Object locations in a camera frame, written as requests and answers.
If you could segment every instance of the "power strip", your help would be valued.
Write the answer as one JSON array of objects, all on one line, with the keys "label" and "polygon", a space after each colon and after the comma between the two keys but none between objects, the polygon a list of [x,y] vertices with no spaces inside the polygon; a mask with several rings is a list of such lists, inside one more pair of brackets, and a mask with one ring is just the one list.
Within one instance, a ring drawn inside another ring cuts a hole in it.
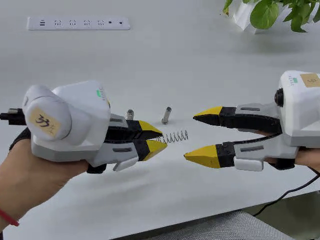
[{"label": "power strip", "polygon": [[121,16],[30,16],[28,30],[129,30]]}]

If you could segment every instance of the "hand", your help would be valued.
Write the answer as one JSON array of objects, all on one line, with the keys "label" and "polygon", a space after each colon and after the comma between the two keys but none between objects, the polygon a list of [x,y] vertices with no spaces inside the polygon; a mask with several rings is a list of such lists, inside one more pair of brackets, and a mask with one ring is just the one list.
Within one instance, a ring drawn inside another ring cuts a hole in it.
[{"label": "hand", "polygon": [[[264,136],[269,136],[270,134],[265,132],[257,132]],[[274,158],[267,158],[265,160],[268,163],[275,163]],[[314,170],[320,172],[320,148],[304,148],[301,147],[295,157],[296,165],[307,166],[313,168]]]},{"label": "hand", "polygon": [[85,160],[52,162],[36,157],[30,139],[21,140],[0,165],[0,209],[18,220],[87,169]]}]

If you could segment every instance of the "handwritten label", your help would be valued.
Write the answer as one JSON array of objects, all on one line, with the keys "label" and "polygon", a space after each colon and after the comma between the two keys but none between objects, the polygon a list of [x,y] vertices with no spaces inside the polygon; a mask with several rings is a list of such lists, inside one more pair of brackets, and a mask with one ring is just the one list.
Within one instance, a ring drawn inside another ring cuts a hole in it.
[{"label": "handwritten label", "polygon": [[36,107],[30,117],[29,121],[41,129],[44,133],[55,137],[61,127],[61,123],[54,117],[49,116],[40,108]]},{"label": "handwritten label", "polygon": [[300,74],[307,88],[320,87],[320,78],[316,73]]}]

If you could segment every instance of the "metal cylinder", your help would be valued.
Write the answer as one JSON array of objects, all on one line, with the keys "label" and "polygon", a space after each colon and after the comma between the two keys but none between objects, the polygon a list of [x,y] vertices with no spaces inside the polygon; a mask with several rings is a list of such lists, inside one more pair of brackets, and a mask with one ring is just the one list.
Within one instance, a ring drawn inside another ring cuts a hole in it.
[{"label": "metal cylinder", "polygon": [[135,116],[135,113],[132,109],[129,109],[128,111],[126,111],[124,118],[126,120],[133,120]]},{"label": "metal cylinder", "polygon": [[166,125],[168,123],[171,110],[172,109],[169,106],[166,108],[166,110],[164,112],[164,116],[163,116],[163,118],[161,120],[162,124]]}]

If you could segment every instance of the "black wrist strap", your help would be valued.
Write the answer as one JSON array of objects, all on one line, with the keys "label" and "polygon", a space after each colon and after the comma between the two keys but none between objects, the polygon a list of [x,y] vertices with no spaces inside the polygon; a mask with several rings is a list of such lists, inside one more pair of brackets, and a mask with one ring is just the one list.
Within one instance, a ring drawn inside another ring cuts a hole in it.
[{"label": "black wrist strap", "polygon": [[29,128],[24,129],[17,137],[16,139],[13,141],[13,143],[10,145],[9,147],[9,151],[11,151],[11,149],[16,145],[17,142],[24,140],[24,139],[31,139],[31,132],[29,130]]}]

